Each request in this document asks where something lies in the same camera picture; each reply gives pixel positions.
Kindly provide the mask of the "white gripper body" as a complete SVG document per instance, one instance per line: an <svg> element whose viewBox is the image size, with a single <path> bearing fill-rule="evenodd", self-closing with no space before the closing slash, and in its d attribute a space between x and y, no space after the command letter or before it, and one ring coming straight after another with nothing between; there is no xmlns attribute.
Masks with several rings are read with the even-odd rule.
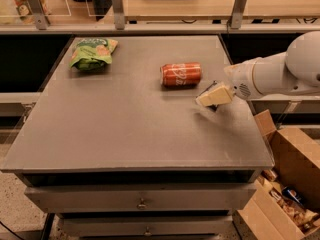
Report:
<svg viewBox="0 0 320 240"><path fill-rule="evenodd" d="M254 83L254 67L258 58L230 65L224 68L235 94L243 100L252 100L262 97Z"/></svg>

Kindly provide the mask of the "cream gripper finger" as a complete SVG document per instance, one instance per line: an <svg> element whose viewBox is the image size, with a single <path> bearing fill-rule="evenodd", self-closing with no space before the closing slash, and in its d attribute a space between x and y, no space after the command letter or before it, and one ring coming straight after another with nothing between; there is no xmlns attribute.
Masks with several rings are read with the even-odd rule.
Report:
<svg viewBox="0 0 320 240"><path fill-rule="evenodd" d="M214 83L196 97L196 102L204 107L228 104L233 100L234 91L223 82Z"/></svg>

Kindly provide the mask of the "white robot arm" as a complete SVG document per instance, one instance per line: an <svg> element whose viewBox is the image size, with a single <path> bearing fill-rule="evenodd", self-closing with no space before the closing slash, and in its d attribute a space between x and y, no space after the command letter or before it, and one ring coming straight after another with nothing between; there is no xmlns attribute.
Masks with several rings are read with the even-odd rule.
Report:
<svg viewBox="0 0 320 240"><path fill-rule="evenodd" d="M235 96L243 100L271 94L304 96L320 90L320 32L297 37L285 52L257 57L227 66L229 83L217 82L196 97L203 107L230 103Z"/></svg>

